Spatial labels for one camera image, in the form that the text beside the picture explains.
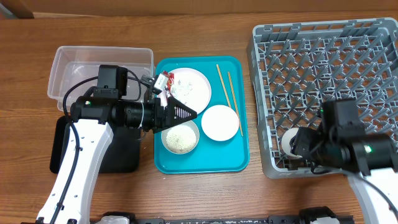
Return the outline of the small white cup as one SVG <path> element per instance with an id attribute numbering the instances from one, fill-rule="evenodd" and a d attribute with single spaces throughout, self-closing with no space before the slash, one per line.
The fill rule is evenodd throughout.
<path id="1" fill-rule="evenodd" d="M 292 153 L 292 146 L 291 146 L 291 140 L 293 140 L 296 137 L 296 134 L 298 132 L 298 128 L 291 128 L 287 130 L 281 139 L 281 146 L 282 146 L 282 151 L 283 153 L 291 159 L 300 159 L 302 156 L 298 156 L 296 154 Z"/>

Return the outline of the pile of rice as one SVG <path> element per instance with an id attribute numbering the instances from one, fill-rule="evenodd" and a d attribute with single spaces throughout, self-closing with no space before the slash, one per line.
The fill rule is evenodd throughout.
<path id="1" fill-rule="evenodd" d="M 179 125 L 168 131 L 165 140 L 170 151 L 185 154 L 195 147 L 197 135 L 191 127 Z"/>

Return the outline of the grey bowl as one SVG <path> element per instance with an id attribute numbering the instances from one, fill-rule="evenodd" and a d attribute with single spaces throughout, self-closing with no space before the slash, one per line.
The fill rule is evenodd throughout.
<path id="1" fill-rule="evenodd" d="M 186 126 L 191 127 L 191 128 L 194 130 L 195 134 L 197 135 L 197 141 L 196 141 L 196 144 L 195 144 L 195 147 L 194 147 L 194 148 L 196 148 L 196 146 L 197 146 L 197 144 L 198 144 L 198 142 L 199 142 L 199 140 L 200 140 L 200 132 L 199 132 L 199 129 L 198 129 L 197 125 L 196 125 L 193 121 L 187 121 L 187 122 L 182 123 L 182 124 L 179 124 L 179 125 L 186 125 Z M 168 151 L 170 151 L 170 149 L 168 148 L 168 146 L 167 146 L 167 144 L 166 144 L 165 138 L 166 138 L 166 134 L 168 133 L 168 131 L 169 131 L 170 129 L 171 129 L 171 128 L 166 129 L 166 130 L 164 130 L 164 131 L 161 132 L 162 144 L 164 145 L 164 147 L 165 147 L 166 150 L 168 150 Z"/>

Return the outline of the red snack wrapper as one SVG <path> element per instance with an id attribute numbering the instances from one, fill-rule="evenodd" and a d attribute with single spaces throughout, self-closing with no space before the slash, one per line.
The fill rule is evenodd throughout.
<path id="1" fill-rule="evenodd" d="M 166 86 L 165 86 L 165 89 L 170 91 L 172 85 L 174 84 L 175 75 L 174 75 L 174 73 L 167 72 L 167 71 L 163 71 L 162 74 L 165 75 L 168 78 Z"/>

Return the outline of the wooden chopstick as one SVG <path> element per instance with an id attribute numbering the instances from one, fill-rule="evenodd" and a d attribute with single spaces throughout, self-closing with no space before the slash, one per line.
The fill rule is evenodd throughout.
<path id="1" fill-rule="evenodd" d="M 237 101 L 236 101 L 236 96 L 235 96 L 235 91 L 234 91 L 234 86 L 233 86 L 233 81 L 232 81 L 232 78 L 231 78 L 230 71 L 228 71 L 228 79 L 229 79 L 230 89 L 231 89 L 232 96 L 233 96 L 233 103 L 234 103 L 235 111 L 236 111 L 236 114 L 237 114 L 237 117 L 238 117 L 239 130 L 240 130 L 241 136 L 243 137 L 243 129 L 242 129 L 242 125 L 241 125 L 241 119 L 240 119 L 238 104 L 237 104 Z"/>
<path id="2" fill-rule="evenodd" d="M 218 71 L 218 75 L 219 75 L 219 78 L 220 78 L 221 86 L 223 87 L 223 91 L 224 91 L 224 95 L 225 95 L 227 104 L 231 108 L 231 103 L 230 103 L 230 100 L 229 100 L 229 96 L 228 96 L 228 93 L 226 91 L 226 87 L 225 87 L 225 84 L 224 84 L 224 81 L 223 81 L 223 76 L 221 74 L 220 66 L 218 64 L 216 64 L 216 69 Z"/>

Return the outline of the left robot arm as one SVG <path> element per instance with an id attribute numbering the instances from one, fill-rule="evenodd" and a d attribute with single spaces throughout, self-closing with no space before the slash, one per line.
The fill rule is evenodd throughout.
<path id="1" fill-rule="evenodd" d="M 89 223 L 95 183 L 114 129 L 161 132 L 197 117 L 197 112 L 174 97 L 167 106 L 156 96 L 169 78 L 138 78 L 117 65 L 100 65 L 96 86 L 63 112 L 70 134 L 60 169 L 36 223 Z"/>

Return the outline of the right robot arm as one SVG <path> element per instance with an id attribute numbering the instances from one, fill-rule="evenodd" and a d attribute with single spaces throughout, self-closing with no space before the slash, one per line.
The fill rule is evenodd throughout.
<path id="1" fill-rule="evenodd" d="M 397 223 L 397 148 L 387 134 L 368 134 L 354 99 L 326 101 L 318 129 L 292 128 L 282 148 L 314 175 L 347 177 L 366 223 Z"/>

